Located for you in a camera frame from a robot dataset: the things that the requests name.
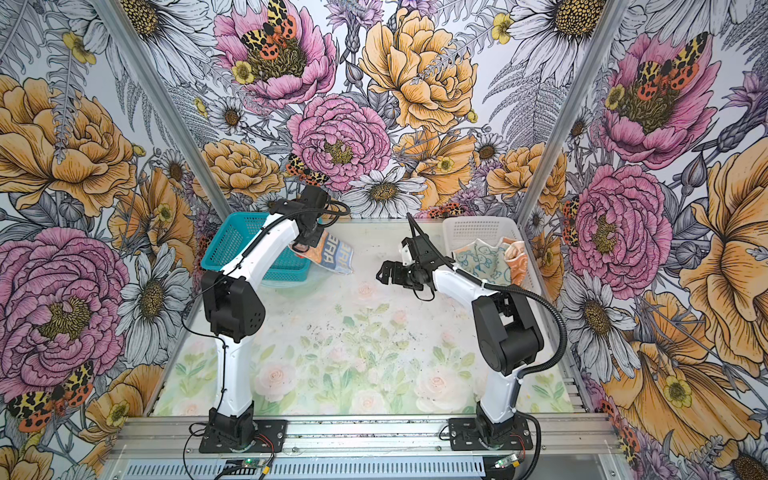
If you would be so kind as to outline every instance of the light blue cloth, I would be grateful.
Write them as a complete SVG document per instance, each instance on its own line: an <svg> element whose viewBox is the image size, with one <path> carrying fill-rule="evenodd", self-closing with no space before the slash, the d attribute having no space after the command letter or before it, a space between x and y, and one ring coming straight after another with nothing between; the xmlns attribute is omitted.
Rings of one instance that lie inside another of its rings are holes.
<svg viewBox="0 0 768 480"><path fill-rule="evenodd" d="M466 247L454 250L453 257L463 270L472 275L496 285L509 285L511 272L504 260L504 252L508 248L508 243L493 247L477 239Z"/></svg>

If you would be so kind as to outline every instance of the daisy center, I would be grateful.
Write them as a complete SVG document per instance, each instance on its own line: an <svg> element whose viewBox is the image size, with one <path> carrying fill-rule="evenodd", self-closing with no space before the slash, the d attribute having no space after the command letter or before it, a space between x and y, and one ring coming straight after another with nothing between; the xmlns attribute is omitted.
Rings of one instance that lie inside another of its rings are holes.
<svg viewBox="0 0 768 480"><path fill-rule="evenodd" d="M150 280L144 287L144 292L141 294L141 300L139 301L139 307L141 308L141 314L146 319L154 319L160 315L160 311L163 309L163 300L165 297L165 290L163 290L163 284L157 280Z"/></svg>
<svg viewBox="0 0 768 480"><path fill-rule="evenodd" d="M224 121L227 125L235 127L240 123L240 114L237 110L227 110L224 112Z"/></svg>
<svg viewBox="0 0 768 480"><path fill-rule="evenodd" d="M558 2L554 26L566 35L592 35L604 6L605 0L563 0Z"/></svg>
<svg viewBox="0 0 768 480"><path fill-rule="evenodd" d="M611 319L605 312L605 308L594 300L587 300L584 305L584 318L598 335L607 335L611 331Z"/></svg>
<svg viewBox="0 0 768 480"><path fill-rule="evenodd" d="M184 169L181 165L177 164L176 162L173 162L172 164L168 165L168 176L176 180L177 182L180 182L181 179L184 177Z"/></svg>
<svg viewBox="0 0 768 480"><path fill-rule="evenodd" d="M142 37L150 37L157 32L157 11L147 0L120 0L125 14L136 32Z"/></svg>
<svg viewBox="0 0 768 480"><path fill-rule="evenodd" d="M765 466L751 455L741 453L730 464L743 480L768 480Z"/></svg>
<svg viewBox="0 0 768 480"><path fill-rule="evenodd" d="M371 187L371 198L376 201L391 200L397 196L397 187L395 184L380 184Z"/></svg>
<svg viewBox="0 0 768 480"><path fill-rule="evenodd" d="M486 161L496 155L496 149L493 145L483 145L478 152L480 160Z"/></svg>

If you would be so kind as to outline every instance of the mounting plate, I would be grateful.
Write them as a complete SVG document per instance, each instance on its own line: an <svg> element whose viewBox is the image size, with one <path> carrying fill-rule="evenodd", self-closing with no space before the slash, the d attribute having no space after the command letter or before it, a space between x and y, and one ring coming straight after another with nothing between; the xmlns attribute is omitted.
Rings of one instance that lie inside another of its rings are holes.
<svg viewBox="0 0 768 480"><path fill-rule="evenodd" d="M267 437L272 445L275 447L275 453L283 451L283 441L285 440L286 427L288 425L287 420L253 420L253 425L256 429L256 433ZM200 453L232 453L233 450L221 445L214 439L214 435L206 435L200 442ZM270 453L272 449L270 446L259 439L242 453Z"/></svg>
<svg viewBox="0 0 768 480"><path fill-rule="evenodd" d="M526 450L530 451L533 449L531 433L528 432L526 435L528 426L524 419L515 422L512 429L506 435L496 439L494 443L500 445L497 449L489 449L480 441L480 435L475 426L475 419L449 419L448 431L451 436L451 450L454 452L467 452L469 450L522 450L523 447L520 445L520 439L512 435L519 435L523 439Z"/></svg>

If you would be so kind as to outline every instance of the white daisy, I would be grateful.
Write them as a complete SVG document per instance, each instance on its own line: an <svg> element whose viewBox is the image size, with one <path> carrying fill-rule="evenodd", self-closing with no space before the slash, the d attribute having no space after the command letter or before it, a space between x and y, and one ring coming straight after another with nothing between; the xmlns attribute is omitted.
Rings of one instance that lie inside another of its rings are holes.
<svg viewBox="0 0 768 480"><path fill-rule="evenodd" d="M114 76L122 79L127 69L107 27L93 8L94 0L60 0L58 8L69 19L69 28L83 37L85 49L107 52ZM121 0L139 37L154 59L161 77L178 86L192 78L205 78L210 58L204 50L216 39L210 26L208 4L201 0Z"/></svg>
<svg viewBox="0 0 768 480"><path fill-rule="evenodd" d="M601 382L609 382L612 376L619 379L613 354L622 372L634 378L640 359L621 332L633 330L635 322L627 311L611 306L611 286L601 285L586 270L584 277L566 273L564 283L558 304L566 320L568 342L576 346L584 369Z"/></svg>
<svg viewBox="0 0 768 480"><path fill-rule="evenodd" d="M660 41L672 36L673 45L691 40L702 31L718 35L729 18L741 23L752 13L755 0L654 0L645 12L645 31L659 32Z"/></svg>
<svg viewBox="0 0 768 480"><path fill-rule="evenodd" d="M406 168L395 166L386 174L371 170L359 180L349 182L353 188L340 200L361 218L403 218L422 207L423 195L413 195L427 188L424 177L406 178Z"/></svg>
<svg viewBox="0 0 768 480"><path fill-rule="evenodd" d="M747 435L737 442L739 456L718 473L723 480L752 480L768 478L768 442L764 436L757 440Z"/></svg>
<svg viewBox="0 0 768 480"><path fill-rule="evenodd" d="M255 202L253 202L253 208L257 212L268 212L270 211L270 208L275 206L275 202L277 202L281 198L285 198L285 192L269 192L268 194L264 194L256 199Z"/></svg>
<svg viewBox="0 0 768 480"><path fill-rule="evenodd" d="M191 172L187 168L187 162L184 161L180 151L172 148L164 151L157 159L157 165L162 169L174 187L184 191L182 186L184 185L185 177L189 176Z"/></svg>
<svg viewBox="0 0 768 480"><path fill-rule="evenodd" d="M190 299L191 278L176 249L163 243L154 265L146 253L136 262L138 283L120 292L120 323L116 335L125 334L125 358L133 366L161 365L168 360L168 347L181 327L181 313Z"/></svg>
<svg viewBox="0 0 768 480"><path fill-rule="evenodd" d="M506 153L508 143L501 135L480 134L479 137L475 142L475 151L481 162L496 161L502 154Z"/></svg>
<svg viewBox="0 0 768 480"><path fill-rule="evenodd" d="M219 98L208 105L208 121L228 135L239 134L246 126L245 108L235 97Z"/></svg>
<svg viewBox="0 0 768 480"><path fill-rule="evenodd" d="M527 77L542 66L541 77L554 75L560 87L581 64L606 0L517 0L507 32L515 40L511 62L527 61Z"/></svg>

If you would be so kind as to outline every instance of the teal basket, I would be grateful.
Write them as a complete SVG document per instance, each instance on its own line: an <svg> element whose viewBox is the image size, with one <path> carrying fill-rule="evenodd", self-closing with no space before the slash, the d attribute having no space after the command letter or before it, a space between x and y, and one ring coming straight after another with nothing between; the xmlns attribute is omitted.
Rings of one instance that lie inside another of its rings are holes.
<svg viewBox="0 0 768 480"><path fill-rule="evenodd" d="M268 215L239 212L228 216L210 242L200 265L205 270L220 271L256 238ZM310 263L309 259L298 257L290 248L286 248L266 272L264 279L303 282L310 271Z"/></svg>

